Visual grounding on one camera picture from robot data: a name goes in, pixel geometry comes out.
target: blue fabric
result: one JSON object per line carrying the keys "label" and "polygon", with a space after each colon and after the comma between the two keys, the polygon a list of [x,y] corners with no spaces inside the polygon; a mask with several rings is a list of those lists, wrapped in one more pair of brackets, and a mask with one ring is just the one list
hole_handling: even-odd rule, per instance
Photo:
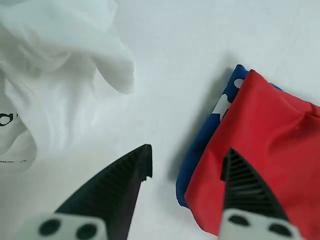
{"label": "blue fabric", "polygon": [[239,88],[245,79],[248,71],[242,66],[237,65],[234,69],[227,86],[225,87],[221,98],[208,117],[200,132],[191,144],[180,169],[178,178],[176,180],[176,198],[179,204],[188,208],[185,200],[185,192],[187,190],[191,176],[196,169],[196,166],[205,151],[212,135],[217,129],[222,117],[228,110],[231,103],[234,101]]}

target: white cloth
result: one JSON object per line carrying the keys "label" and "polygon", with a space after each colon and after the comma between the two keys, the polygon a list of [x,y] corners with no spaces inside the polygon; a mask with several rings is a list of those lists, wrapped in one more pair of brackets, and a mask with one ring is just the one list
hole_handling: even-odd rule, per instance
{"label": "white cloth", "polygon": [[[0,102],[0,114],[13,114],[10,123],[0,126],[0,137],[10,136],[0,141],[0,171],[8,146],[23,154],[34,139],[36,151],[29,156],[34,159],[59,153],[83,133],[95,111],[96,69],[119,92],[133,89],[131,55],[112,28],[116,8],[112,0],[27,0],[0,6],[0,84],[10,106]],[[21,156],[8,159],[26,163]]]}

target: folded cloth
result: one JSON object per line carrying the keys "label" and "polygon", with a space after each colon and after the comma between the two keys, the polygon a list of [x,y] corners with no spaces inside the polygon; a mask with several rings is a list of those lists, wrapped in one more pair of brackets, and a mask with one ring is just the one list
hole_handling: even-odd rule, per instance
{"label": "folded cloth", "polygon": [[272,87],[251,70],[209,141],[184,195],[199,226],[217,235],[233,147],[255,168],[306,239],[320,239],[320,107]]}
{"label": "folded cloth", "polygon": [[248,71],[242,66],[237,65],[225,87],[222,96],[217,102],[212,113],[202,126],[198,135],[191,144],[180,169],[176,180],[176,198],[183,207],[188,207],[185,200],[185,192],[187,190],[191,176],[211,138],[217,129],[221,119],[225,115],[231,103],[234,101],[238,90],[245,79]]}

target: red fabric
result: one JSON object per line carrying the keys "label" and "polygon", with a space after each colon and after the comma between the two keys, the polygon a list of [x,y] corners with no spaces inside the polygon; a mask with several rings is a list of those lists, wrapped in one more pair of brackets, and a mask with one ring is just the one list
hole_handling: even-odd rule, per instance
{"label": "red fabric", "polygon": [[230,146],[262,176],[302,236],[320,239],[320,107],[249,72],[184,195],[199,226],[215,235],[224,198],[222,162]]}

